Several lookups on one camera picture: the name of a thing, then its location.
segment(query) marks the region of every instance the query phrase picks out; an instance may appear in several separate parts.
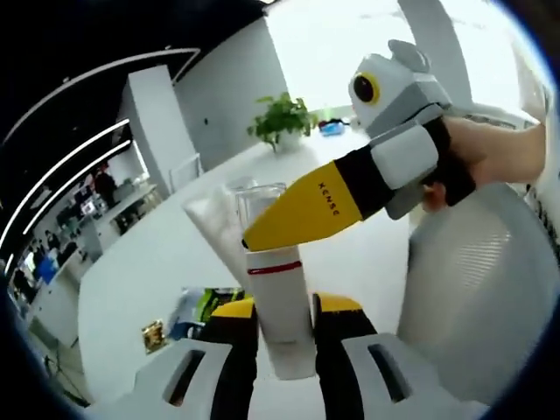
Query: yellow eye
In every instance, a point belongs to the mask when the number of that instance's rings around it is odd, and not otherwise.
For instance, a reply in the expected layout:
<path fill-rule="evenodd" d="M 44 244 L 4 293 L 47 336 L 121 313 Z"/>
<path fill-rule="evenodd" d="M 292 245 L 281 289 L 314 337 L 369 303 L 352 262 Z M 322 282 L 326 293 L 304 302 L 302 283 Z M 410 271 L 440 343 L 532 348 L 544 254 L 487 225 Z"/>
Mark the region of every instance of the yellow eye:
<path fill-rule="evenodd" d="M 353 91 L 358 99 L 369 105 L 379 101 L 379 83 L 370 73 L 357 73 L 353 79 Z"/>

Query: white pillar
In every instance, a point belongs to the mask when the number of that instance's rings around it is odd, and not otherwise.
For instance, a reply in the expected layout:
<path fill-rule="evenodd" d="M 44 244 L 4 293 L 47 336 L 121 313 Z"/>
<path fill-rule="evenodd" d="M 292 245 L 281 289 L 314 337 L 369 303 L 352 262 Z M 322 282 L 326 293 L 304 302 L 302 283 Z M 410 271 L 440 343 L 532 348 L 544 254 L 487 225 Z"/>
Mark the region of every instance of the white pillar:
<path fill-rule="evenodd" d="M 416 46 L 431 61 L 431 71 L 453 104 L 469 109 L 473 103 L 465 57 L 453 22 L 440 0 L 398 0 Z"/>
<path fill-rule="evenodd" d="M 168 197 L 172 192 L 171 171 L 196 151 L 167 66 L 129 74 L 122 92 L 121 115 L 130 119 L 130 130 L 150 177 L 162 197 Z"/>

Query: white pot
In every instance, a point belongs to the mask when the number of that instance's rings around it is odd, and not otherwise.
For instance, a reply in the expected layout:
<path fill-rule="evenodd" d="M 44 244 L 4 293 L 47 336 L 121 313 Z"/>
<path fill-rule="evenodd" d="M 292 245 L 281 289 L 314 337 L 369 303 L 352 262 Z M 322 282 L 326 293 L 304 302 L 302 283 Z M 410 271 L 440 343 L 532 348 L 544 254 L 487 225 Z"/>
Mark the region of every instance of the white pot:
<path fill-rule="evenodd" d="M 294 132 L 289 133 L 283 131 L 280 134 L 280 140 L 276 145 L 276 153 L 290 153 L 297 151 L 301 147 L 301 134 Z"/>

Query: green plant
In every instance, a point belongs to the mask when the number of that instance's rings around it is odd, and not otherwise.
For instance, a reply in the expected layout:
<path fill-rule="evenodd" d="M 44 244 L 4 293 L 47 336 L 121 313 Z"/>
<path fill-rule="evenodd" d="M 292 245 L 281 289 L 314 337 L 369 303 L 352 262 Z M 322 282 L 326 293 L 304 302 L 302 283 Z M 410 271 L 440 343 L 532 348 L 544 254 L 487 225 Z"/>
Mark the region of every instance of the green plant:
<path fill-rule="evenodd" d="M 247 132 L 250 136 L 256 136 L 270 144 L 274 152 L 277 151 L 283 131 L 296 132 L 308 137 L 319 122 L 317 116 L 307 110 L 303 99 L 297 98 L 293 101 L 287 92 L 281 94 L 278 99 L 265 96 L 257 102 L 266 103 L 268 108 L 264 115 L 255 117 Z"/>

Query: finger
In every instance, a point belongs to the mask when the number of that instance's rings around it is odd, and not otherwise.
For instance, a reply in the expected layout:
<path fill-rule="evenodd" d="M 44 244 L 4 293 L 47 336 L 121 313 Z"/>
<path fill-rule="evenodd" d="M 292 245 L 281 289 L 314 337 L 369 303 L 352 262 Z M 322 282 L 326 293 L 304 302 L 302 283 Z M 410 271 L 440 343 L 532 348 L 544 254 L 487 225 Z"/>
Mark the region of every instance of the finger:
<path fill-rule="evenodd" d="M 435 182 L 430 186 L 425 185 L 422 205 L 423 210 L 431 213 L 441 210 L 445 206 L 445 186 L 439 182 Z"/>

